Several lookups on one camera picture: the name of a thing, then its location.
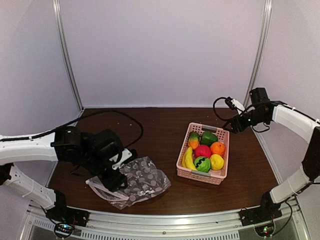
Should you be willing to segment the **orange toy tangerine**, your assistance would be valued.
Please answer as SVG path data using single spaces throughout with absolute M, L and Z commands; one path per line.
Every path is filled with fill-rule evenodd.
M 216 141 L 210 146 L 211 153 L 214 155 L 223 156 L 226 151 L 226 147 L 222 142 Z

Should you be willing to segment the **yellow toy lemon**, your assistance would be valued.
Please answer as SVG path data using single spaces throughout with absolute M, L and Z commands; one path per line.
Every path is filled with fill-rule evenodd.
M 219 171 L 224 167 L 225 160 L 219 154 L 213 154 L 210 157 L 211 169 L 213 171 Z

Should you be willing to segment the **red toy apple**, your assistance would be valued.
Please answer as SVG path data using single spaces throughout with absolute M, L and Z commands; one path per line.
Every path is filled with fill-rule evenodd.
M 194 157 L 205 157 L 205 158 L 210 158 L 212 155 L 211 149 L 207 145 L 199 145 L 195 150 L 194 150 Z

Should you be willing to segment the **orange green toy carrot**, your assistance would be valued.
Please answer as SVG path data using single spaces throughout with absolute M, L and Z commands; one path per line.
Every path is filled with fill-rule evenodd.
M 200 145 L 200 138 L 201 137 L 197 132 L 192 131 L 189 134 L 189 138 L 188 138 L 188 141 L 187 141 L 188 147 L 192 148 L 193 150 L 198 148 L 198 146 Z

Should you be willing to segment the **clear zip top bag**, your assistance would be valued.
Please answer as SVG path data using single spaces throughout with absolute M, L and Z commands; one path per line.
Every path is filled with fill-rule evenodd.
M 119 210 L 156 197 L 171 186 L 166 174 L 147 156 L 122 164 L 119 171 L 127 177 L 127 187 L 114 192 L 105 188 L 96 176 L 85 181 L 98 197 Z

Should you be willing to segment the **yellow toy banana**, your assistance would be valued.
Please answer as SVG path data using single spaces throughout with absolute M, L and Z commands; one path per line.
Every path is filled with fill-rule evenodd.
M 193 148 L 192 147 L 188 147 L 187 150 L 185 151 L 185 153 L 182 157 L 181 166 L 183 168 L 188 168 L 190 170 L 197 171 L 195 164 L 193 162 Z

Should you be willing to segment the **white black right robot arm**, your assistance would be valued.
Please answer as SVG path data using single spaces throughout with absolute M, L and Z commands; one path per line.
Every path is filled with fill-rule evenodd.
M 224 102 L 237 114 L 225 121 L 223 129 L 232 133 L 241 133 L 249 127 L 270 124 L 284 127 L 285 132 L 293 138 L 293 142 L 280 138 L 272 146 L 275 156 L 291 157 L 297 167 L 281 184 L 266 192 L 258 208 L 256 216 L 259 220 L 268 220 L 282 203 L 302 193 L 320 176 L 320 121 L 297 110 L 280 100 L 271 100 L 264 87 L 257 87 L 249 93 L 251 103 L 245 107 L 232 97 L 226 97 Z

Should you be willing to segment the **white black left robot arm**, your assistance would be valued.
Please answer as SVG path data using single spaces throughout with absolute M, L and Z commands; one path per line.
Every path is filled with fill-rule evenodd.
M 127 184 L 119 167 L 130 157 L 132 153 L 109 129 L 93 134 L 68 126 L 34 136 L 5 136 L 0 140 L 0 183 L 38 203 L 52 218 L 67 222 L 72 218 L 72 211 L 67 207 L 65 195 L 29 178 L 16 163 L 71 163 L 86 169 L 92 177 L 98 177 L 106 189 L 114 192 Z

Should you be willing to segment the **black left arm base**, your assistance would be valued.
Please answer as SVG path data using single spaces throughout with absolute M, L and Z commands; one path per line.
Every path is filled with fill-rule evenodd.
M 55 194 L 54 205 L 45 211 L 46 217 L 58 222 L 85 227 L 90 213 L 86 210 L 67 207 L 66 196 L 57 190 L 53 192 Z

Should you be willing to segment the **green toy bell pepper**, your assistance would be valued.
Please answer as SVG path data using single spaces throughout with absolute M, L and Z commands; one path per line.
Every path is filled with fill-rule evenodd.
M 200 144 L 206 145 L 208 147 L 210 147 L 213 143 L 218 141 L 218 137 L 210 131 L 204 131 L 200 138 Z

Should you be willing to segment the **pink perforated plastic basket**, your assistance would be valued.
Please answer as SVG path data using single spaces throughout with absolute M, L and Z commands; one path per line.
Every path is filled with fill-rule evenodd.
M 188 139 L 191 132 L 196 132 L 202 135 L 205 131 L 209 131 L 218 137 L 218 141 L 225 145 L 225 152 L 222 156 L 224 159 L 224 166 L 220 170 L 210 169 L 208 173 L 189 169 L 182 166 L 183 156 L 188 148 Z M 228 164 L 229 164 L 229 145 L 230 145 L 230 132 L 223 130 L 219 127 L 191 122 L 185 133 L 185 137 L 180 149 L 180 153 L 176 162 L 177 175 L 179 177 L 204 182 L 213 185 L 220 185 L 221 182 L 227 177 Z

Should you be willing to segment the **left circuit board with leds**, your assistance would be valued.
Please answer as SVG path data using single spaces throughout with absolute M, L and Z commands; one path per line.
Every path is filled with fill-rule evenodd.
M 58 238 L 68 238 L 74 230 L 75 228 L 72 225 L 63 222 L 56 223 L 53 228 L 53 232 Z

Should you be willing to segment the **right circuit board with leds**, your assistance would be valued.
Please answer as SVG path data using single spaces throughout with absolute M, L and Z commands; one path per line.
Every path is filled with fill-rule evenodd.
M 275 225 L 268 223 L 268 224 L 262 224 L 257 225 L 254 227 L 255 233 L 262 238 L 267 238 L 274 234 L 275 232 Z

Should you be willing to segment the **left aluminium corner post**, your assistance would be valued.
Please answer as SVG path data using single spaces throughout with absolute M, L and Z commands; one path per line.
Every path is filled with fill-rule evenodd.
M 71 92 L 74 97 L 77 109 L 81 112 L 84 107 L 80 98 L 79 90 L 76 84 L 72 63 L 68 51 L 68 45 L 66 40 L 66 34 L 64 30 L 64 24 L 63 24 L 63 17 L 62 17 L 62 11 L 61 11 L 61 1 L 60 0 L 53 0 L 52 1 L 53 6 L 53 13 L 55 17 L 55 22 L 57 26 L 57 33 L 63 58 L 63 63 L 65 66 L 67 78 L 71 87 Z

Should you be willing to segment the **aluminium corner post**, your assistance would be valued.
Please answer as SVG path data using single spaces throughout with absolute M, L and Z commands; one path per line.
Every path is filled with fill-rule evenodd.
M 64 30 L 64 24 L 63 24 L 63 17 L 62 17 L 62 11 L 61 11 L 61 1 L 60 0 L 53 0 L 52 1 L 53 6 L 53 13 L 55 17 L 55 22 L 57 26 L 57 33 L 63 58 L 63 63 L 65 66 L 67 78 L 71 87 L 71 92 L 74 97 L 77 109 L 81 112 L 84 107 L 80 98 L 79 90 L 76 84 L 72 63 L 68 51 L 68 45 L 66 40 L 66 34 Z
M 261 63 L 262 63 L 263 53 L 264 53 L 264 49 L 266 46 L 268 33 L 269 33 L 269 29 L 270 29 L 271 18 L 272 18 L 272 0 L 265 0 L 256 55 L 255 55 L 255 59 L 254 59 L 254 63 L 253 63 L 252 72 L 250 75 L 248 88 L 247 88 L 246 95 L 244 98 L 244 106 L 245 107 L 247 107 L 249 105 L 250 91 L 254 88 L 254 85 L 255 85 L 257 77 L 258 77 L 258 73 L 260 70 Z

